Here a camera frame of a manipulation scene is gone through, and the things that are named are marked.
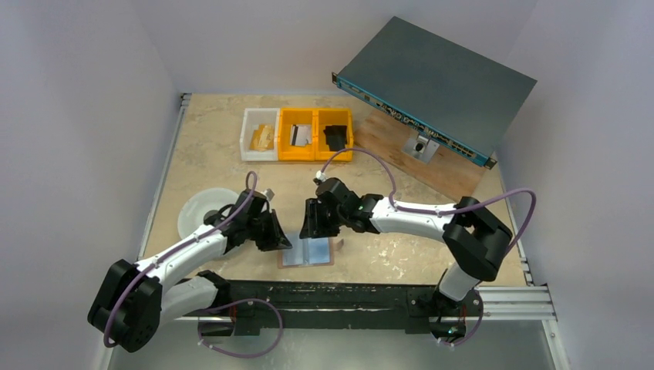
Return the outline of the brown leather card holder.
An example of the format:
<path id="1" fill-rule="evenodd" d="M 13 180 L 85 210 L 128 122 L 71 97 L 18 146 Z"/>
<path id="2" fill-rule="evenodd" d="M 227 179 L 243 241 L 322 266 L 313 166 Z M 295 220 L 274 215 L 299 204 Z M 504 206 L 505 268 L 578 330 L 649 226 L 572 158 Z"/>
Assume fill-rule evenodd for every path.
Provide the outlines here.
<path id="1" fill-rule="evenodd" d="M 299 233 L 290 234 L 291 249 L 278 251 L 278 268 L 319 267 L 335 263 L 335 252 L 342 249 L 342 238 L 324 237 L 301 239 Z"/>

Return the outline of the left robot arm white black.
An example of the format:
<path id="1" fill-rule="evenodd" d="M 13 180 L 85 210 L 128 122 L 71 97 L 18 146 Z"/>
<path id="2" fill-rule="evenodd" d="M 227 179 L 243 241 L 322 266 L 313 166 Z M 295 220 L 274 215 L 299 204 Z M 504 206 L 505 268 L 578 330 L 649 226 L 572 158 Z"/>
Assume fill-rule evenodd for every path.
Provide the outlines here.
<path id="1" fill-rule="evenodd" d="M 135 352 L 169 321 L 194 311 L 226 312 L 233 302 L 230 282 L 211 271 L 188 275 L 246 241 L 255 242 L 260 251 L 291 248 L 271 199 L 271 190 L 243 190 L 228 215 L 210 217 L 164 252 L 112 264 L 91 304 L 88 323 L 110 346 Z"/>

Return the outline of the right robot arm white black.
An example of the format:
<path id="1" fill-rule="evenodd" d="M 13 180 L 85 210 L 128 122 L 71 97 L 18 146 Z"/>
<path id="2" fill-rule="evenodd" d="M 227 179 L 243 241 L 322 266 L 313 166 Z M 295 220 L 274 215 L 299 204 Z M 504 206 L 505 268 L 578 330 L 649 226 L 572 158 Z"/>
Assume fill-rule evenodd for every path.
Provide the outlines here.
<path id="1" fill-rule="evenodd" d="M 433 293 L 435 308 L 450 314 L 482 281 L 494 281 L 513 234 L 473 197 L 458 203 L 428 205 L 392 203 L 389 197 L 358 196 L 340 179 L 318 184 L 315 197 L 305 202 L 301 239 L 335 237 L 342 227 L 356 233 L 408 234 L 444 243 L 454 264 Z"/>

